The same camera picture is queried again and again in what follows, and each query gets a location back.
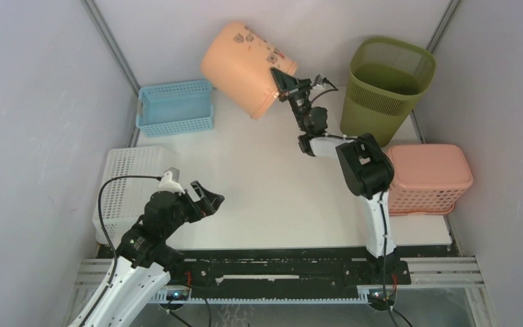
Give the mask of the green mesh waste bin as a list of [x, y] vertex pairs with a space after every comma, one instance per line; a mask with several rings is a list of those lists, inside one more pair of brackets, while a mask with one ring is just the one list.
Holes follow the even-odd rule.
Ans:
[[341, 132], [370, 133], [380, 146], [389, 144], [427, 91], [436, 68], [434, 56], [419, 46], [383, 36], [363, 41], [349, 64]]

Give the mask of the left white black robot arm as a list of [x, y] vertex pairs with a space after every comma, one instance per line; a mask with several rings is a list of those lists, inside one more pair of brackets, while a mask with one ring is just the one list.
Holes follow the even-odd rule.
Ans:
[[128, 326], [163, 286], [185, 277], [185, 256], [167, 240], [186, 223], [215, 214], [224, 196], [191, 182], [199, 199], [168, 182], [151, 195], [144, 212], [112, 248], [113, 260], [89, 302], [72, 326]]

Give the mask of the orange round bin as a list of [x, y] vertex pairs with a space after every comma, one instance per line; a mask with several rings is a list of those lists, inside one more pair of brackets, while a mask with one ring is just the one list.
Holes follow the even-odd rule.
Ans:
[[294, 75], [298, 63], [258, 36], [245, 23], [230, 22], [206, 51], [201, 72], [252, 119], [259, 119], [278, 97], [271, 74], [277, 68]]

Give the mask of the white plastic basket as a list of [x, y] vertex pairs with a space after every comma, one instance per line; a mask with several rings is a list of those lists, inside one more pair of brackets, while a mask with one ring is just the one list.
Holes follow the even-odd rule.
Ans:
[[150, 196], [157, 191], [158, 182], [147, 177], [163, 176], [167, 169], [176, 166], [176, 155], [162, 146], [109, 151], [102, 183], [114, 177], [124, 178], [108, 184], [100, 198], [101, 202], [95, 203], [93, 224], [97, 242], [102, 245], [108, 244], [99, 220], [99, 207], [108, 235], [116, 247], [122, 235], [144, 212], [144, 206]]

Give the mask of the pink plastic basket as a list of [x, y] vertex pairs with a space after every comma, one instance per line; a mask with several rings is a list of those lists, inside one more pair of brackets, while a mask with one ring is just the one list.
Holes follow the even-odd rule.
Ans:
[[403, 144], [386, 154], [394, 166], [391, 215], [446, 215], [473, 184], [464, 153], [455, 145]]

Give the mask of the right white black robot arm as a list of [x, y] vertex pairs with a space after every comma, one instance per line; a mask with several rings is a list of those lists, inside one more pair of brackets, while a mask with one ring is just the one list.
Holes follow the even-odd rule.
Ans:
[[322, 75], [300, 79], [278, 68], [270, 68], [280, 102], [288, 102], [301, 135], [300, 150], [311, 157], [337, 159], [349, 191], [366, 206], [364, 218], [368, 227], [366, 249], [374, 258], [366, 265], [367, 277], [374, 283], [385, 283], [394, 272], [385, 257], [396, 243], [389, 222], [389, 189], [394, 179], [394, 166], [370, 133], [361, 136], [337, 136], [328, 132], [328, 111], [316, 106], [311, 91], [337, 87]]

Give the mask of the blue plastic basket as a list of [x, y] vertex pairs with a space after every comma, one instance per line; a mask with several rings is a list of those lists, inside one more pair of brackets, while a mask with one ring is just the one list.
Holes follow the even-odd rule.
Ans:
[[213, 128], [212, 85], [207, 80], [142, 87], [136, 127], [147, 137], [162, 137]]

